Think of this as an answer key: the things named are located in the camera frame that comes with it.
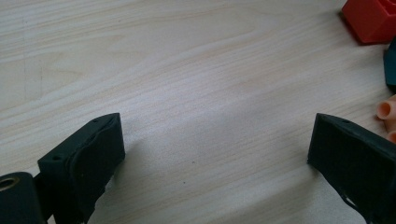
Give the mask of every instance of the teal object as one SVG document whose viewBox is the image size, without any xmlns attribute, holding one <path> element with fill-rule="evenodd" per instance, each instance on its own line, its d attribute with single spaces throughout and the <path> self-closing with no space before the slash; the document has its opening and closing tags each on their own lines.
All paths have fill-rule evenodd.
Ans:
<svg viewBox="0 0 396 224">
<path fill-rule="evenodd" d="M 396 93 L 396 37 L 384 55 L 384 70 L 387 86 Z"/>
</svg>

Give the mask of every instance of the red toy block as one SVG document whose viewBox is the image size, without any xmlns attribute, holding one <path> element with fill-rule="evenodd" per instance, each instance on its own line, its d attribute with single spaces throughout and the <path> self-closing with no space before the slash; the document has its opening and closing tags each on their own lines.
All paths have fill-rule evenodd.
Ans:
<svg viewBox="0 0 396 224">
<path fill-rule="evenodd" d="M 348 0 L 343 13 L 362 43 L 390 42 L 396 36 L 396 0 Z"/>
</svg>

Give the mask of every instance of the wood grain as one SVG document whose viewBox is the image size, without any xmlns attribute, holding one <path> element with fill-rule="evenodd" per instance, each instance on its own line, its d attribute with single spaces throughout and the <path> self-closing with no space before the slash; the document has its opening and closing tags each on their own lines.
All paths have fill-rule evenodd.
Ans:
<svg viewBox="0 0 396 224">
<path fill-rule="evenodd" d="M 120 112 L 90 223 L 364 223 L 305 164 L 318 112 L 385 134 L 387 46 L 359 46 L 344 3 L 3 1 L 0 175 Z"/>
</svg>

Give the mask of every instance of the light wooden surface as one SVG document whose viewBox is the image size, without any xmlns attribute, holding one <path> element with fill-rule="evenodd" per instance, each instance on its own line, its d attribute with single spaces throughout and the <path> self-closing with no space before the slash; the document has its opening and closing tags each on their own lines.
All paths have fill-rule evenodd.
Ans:
<svg viewBox="0 0 396 224">
<path fill-rule="evenodd" d="M 318 112 L 385 134 L 387 46 L 357 45 L 344 3 L 2 1 L 0 175 L 120 112 L 90 223 L 364 223 L 305 164 Z"/>
</svg>

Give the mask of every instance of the round hole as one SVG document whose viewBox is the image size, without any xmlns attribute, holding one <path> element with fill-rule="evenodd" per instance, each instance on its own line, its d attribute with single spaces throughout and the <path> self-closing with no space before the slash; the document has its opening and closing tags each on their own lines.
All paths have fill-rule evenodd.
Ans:
<svg viewBox="0 0 396 224">
<path fill-rule="evenodd" d="M 17 177 L 10 177 L 3 180 L 0 180 L 0 191 L 10 189 L 14 187 L 16 184 L 20 182 L 20 179 Z"/>
<path fill-rule="evenodd" d="M 59 161 L 59 160 L 62 159 L 62 157 L 60 157 L 60 156 L 54 156 L 54 157 L 52 157 L 52 159 L 55 160 L 55 161 Z"/>
<path fill-rule="evenodd" d="M 383 102 L 376 109 L 376 114 L 380 119 L 386 119 L 387 116 L 390 114 L 390 110 L 391 110 L 390 104 L 387 102 Z"/>
</svg>

